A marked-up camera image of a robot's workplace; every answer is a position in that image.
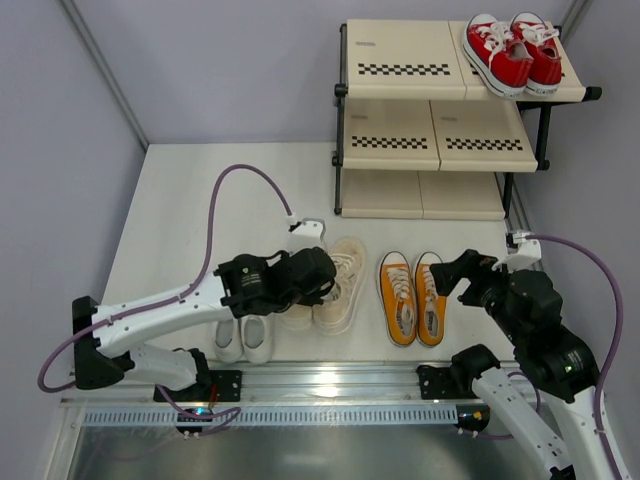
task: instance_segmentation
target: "pair of red sneakers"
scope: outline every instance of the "pair of red sneakers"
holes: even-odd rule
[[[562,80],[558,35],[533,13],[520,13],[510,24],[483,13],[469,21],[462,50],[496,95],[514,98],[526,91],[546,96]]]

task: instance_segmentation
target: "sneaker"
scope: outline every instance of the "sneaker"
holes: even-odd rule
[[[306,330],[313,325],[313,310],[305,305],[293,305],[276,317],[280,325],[288,330]]]
[[[234,318],[213,324],[213,351],[221,362],[234,363],[242,357],[239,323]]]
[[[422,254],[414,275],[418,297],[418,340],[428,347],[435,347],[442,341],[447,309],[447,297],[438,295],[429,270],[434,263],[442,263],[442,259],[432,252]]]
[[[533,57],[526,91],[538,96],[556,93],[562,80],[562,58],[554,40],[560,36],[558,29],[547,27],[533,13],[520,13],[511,21],[511,31]]]
[[[247,315],[240,320],[244,355],[251,363],[267,363],[273,356],[273,319]]]
[[[339,335],[351,325],[366,275],[367,250],[355,237],[341,238],[329,250],[336,266],[336,283],[322,305],[313,307],[313,322],[321,333]]]
[[[508,24],[485,13],[476,15],[463,33],[462,50],[496,95],[513,98],[524,91],[533,58]]]
[[[382,259],[378,290],[391,342],[408,347],[416,338],[416,301],[409,263],[401,253],[391,252]]]

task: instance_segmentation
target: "pair of orange sneakers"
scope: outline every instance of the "pair of orange sneakers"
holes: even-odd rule
[[[430,265],[441,262],[435,253],[423,253],[412,276],[409,262],[400,252],[390,252],[382,259],[378,291],[389,338],[395,345],[408,347],[416,336],[429,347],[442,341],[447,298],[436,292],[429,270]]]

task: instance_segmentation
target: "white table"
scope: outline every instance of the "white table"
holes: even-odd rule
[[[345,235],[359,237],[369,253],[368,273],[351,328],[327,337],[315,329],[291,332],[276,327],[274,361],[448,361],[460,350],[484,343],[500,360],[512,360],[512,346],[479,308],[462,307],[451,295],[443,342],[427,348],[389,342],[375,286],[375,266],[391,250],[413,262],[430,250],[449,261],[467,248],[506,253],[502,221],[345,219],[332,209],[332,145],[218,144],[152,145],[147,153],[113,263],[103,303],[124,303],[184,285],[200,269],[207,211],[219,173],[234,163],[263,169],[302,217],[324,218],[331,245]],[[212,267],[240,253],[270,255],[286,245],[284,210],[257,175],[234,172],[223,184],[214,229]],[[211,326],[201,325],[158,338],[165,348],[197,347],[215,359]]]

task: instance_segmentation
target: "wall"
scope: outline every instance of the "wall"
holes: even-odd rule
[[[0,2],[0,65],[0,471],[29,480],[59,401],[38,369],[71,301],[101,298],[143,152],[52,0]]]
[[[548,157],[551,169],[519,175],[517,183],[536,231],[588,246],[617,275],[625,299],[625,330],[606,384],[616,433],[640,478],[640,394],[637,339],[640,235],[640,96],[637,58],[640,39],[630,34],[640,16],[631,0],[594,2],[568,53],[583,82],[604,89],[600,101],[554,109]],[[594,349],[600,364],[612,336],[611,290],[602,274],[579,254],[546,247],[546,267],[565,298],[568,325]]]
[[[76,0],[151,143],[333,137],[348,18],[463,20],[473,0]],[[484,0],[560,21],[569,2]]]

